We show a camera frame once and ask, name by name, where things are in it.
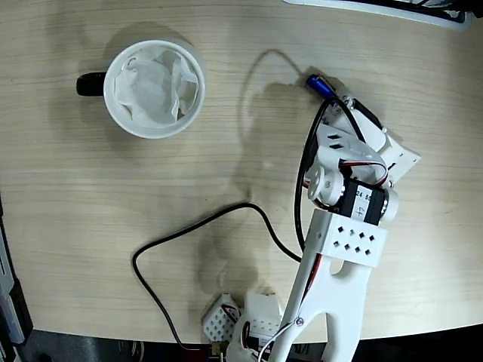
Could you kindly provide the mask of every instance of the floor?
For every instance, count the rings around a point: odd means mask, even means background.
[[[479,360],[483,325],[361,341],[352,362],[452,362]],[[319,362],[325,344],[294,345],[288,362]],[[34,330],[27,344],[19,348],[22,362],[208,362],[208,353],[189,353],[175,344],[143,344],[114,339],[69,336]]]

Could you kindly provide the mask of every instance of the black cable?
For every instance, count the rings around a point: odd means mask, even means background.
[[[162,313],[165,315],[166,321],[168,322],[168,325],[169,325],[169,327],[171,329],[171,332],[173,333],[173,337],[176,340],[177,344],[180,345],[180,347],[182,349],[185,349],[187,351],[198,351],[200,348],[188,348],[188,347],[186,347],[184,345],[183,342],[181,342],[181,339],[178,336],[178,333],[176,331],[176,328],[174,326],[173,321],[171,320],[171,317],[170,317],[168,311],[163,306],[163,303],[161,302],[161,300],[159,300],[158,296],[154,293],[154,291],[149,286],[149,284],[147,283],[147,281],[141,275],[141,272],[139,270],[139,267],[137,266],[137,259],[139,258],[139,256],[142,253],[144,253],[145,251],[151,249],[152,247],[156,247],[156,246],[161,245],[163,243],[166,243],[168,241],[171,241],[171,240],[174,240],[176,238],[179,238],[180,236],[186,235],[186,234],[188,234],[190,232],[194,232],[196,229],[201,228],[202,226],[204,226],[204,225],[212,222],[215,219],[218,219],[219,217],[222,217],[223,215],[226,215],[228,213],[231,213],[232,211],[240,210],[240,209],[244,209],[244,208],[249,208],[249,209],[252,209],[252,210],[257,211],[262,216],[262,219],[265,222],[266,228],[268,229],[268,231],[270,233],[270,236],[272,237],[272,239],[275,242],[275,244],[277,245],[277,247],[283,253],[285,253],[287,256],[289,256],[290,258],[292,258],[296,262],[300,262],[301,258],[298,255],[292,253],[278,239],[278,237],[277,237],[277,235],[275,233],[275,230],[273,229],[272,224],[270,223],[270,220],[269,220],[268,216],[265,214],[265,212],[262,209],[260,209],[257,205],[251,204],[251,203],[248,203],[248,202],[243,202],[243,203],[240,203],[240,204],[235,204],[235,205],[226,207],[226,208],[218,211],[217,213],[214,213],[213,215],[207,217],[206,219],[203,219],[201,221],[198,221],[197,223],[189,226],[186,229],[183,229],[183,230],[180,230],[178,232],[175,232],[174,234],[171,234],[169,236],[166,236],[164,238],[161,238],[161,239],[159,239],[157,241],[152,241],[152,242],[144,245],[143,247],[141,247],[138,251],[136,251],[136,253],[134,253],[134,255],[132,257],[131,263],[132,263],[132,266],[133,266],[134,274],[136,274],[137,278],[139,279],[139,281],[141,282],[141,284],[143,285],[143,287],[147,290],[147,292],[149,293],[149,295],[151,296],[151,298],[155,301],[155,303],[158,305],[159,309],[161,309]]]
[[[350,124],[354,128],[355,134],[359,140],[365,143],[365,138],[362,135],[361,129],[357,125],[357,121],[354,118],[354,115],[350,112],[347,108],[346,104],[337,97],[327,98],[320,106],[315,115],[314,121],[309,131],[309,135],[307,136],[307,140],[305,142],[305,146],[303,147],[302,158],[300,159],[299,171],[297,174],[297,182],[295,184],[295,199],[294,199],[294,223],[295,223],[295,233],[297,234],[297,240],[300,245],[300,249],[303,251],[305,249],[305,238],[303,236],[302,231],[302,219],[300,216],[300,204],[302,202],[302,188],[303,188],[303,179],[305,178],[305,172],[307,171],[307,167],[311,160],[308,158],[310,157],[310,147],[315,142],[317,138],[317,130],[318,126],[321,123],[322,117],[327,111],[327,108],[332,104],[336,103],[346,114],[346,117],[349,119]]]

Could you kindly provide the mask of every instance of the black mug handle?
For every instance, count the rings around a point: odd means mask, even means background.
[[[98,97],[104,93],[105,72],[87,73],[77,78],[75,89],[83,97]]]

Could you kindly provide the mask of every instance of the white mug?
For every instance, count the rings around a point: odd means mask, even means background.
[[[115,78],[120,73],[122,66],[135,52],[161,45],[164,48],[173,49],[182,54],[198,77],[198,93],[192,108],[186,115],[179,118],[174,124],[166,127],[145,127],[132,120],[129,110],[115,98]],[[142,138],[159,139],[173,136],[187,128],[200,113],[205,101],[205,65],[196,49],[185,41],[179,39],[146,40],[131,45],[124,49],[111,63],[107,72],[95,72],[81,75],[77,79],[77,93],[84,97],[103,96],[107,110],[112,119],[127,132]]]

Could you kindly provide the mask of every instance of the wooden table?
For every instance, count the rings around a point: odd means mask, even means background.
[[[319,105],[310,68],[344,81],[423,160],[398,185],[364,338],[483,322],[483,22],[455,32],[280,0],[4,0],[0,192],[35,327],[172,341],[131,271],[140,245],[250,198],[297,250],[294,180]],[[75,93],[141,39],[185,38],[208,67],[198,119],[142,140]],[[312,205],[305,203],[308,224]],[[253,211],[149,251],[142,273],[185,342],[222,292],[290,293],[297,264]],[[300,341],[326,338],[323,318]]]

